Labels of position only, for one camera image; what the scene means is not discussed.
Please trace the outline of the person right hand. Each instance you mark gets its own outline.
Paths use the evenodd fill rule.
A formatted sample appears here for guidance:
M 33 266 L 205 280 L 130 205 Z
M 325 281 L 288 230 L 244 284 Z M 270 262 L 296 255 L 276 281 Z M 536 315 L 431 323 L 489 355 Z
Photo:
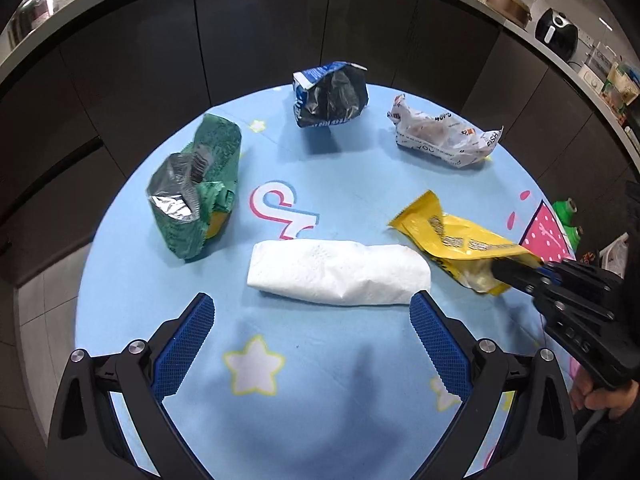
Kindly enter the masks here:
M 638 391 L 639 384 L 634 380 L 616 390 L 596 388 L 588 370 L 580 366 L 570 388 L 570 406 L 573 412 L 583 408 L 591 411 L 608 410 L 610 417 L 616 419 L 631 409 Z

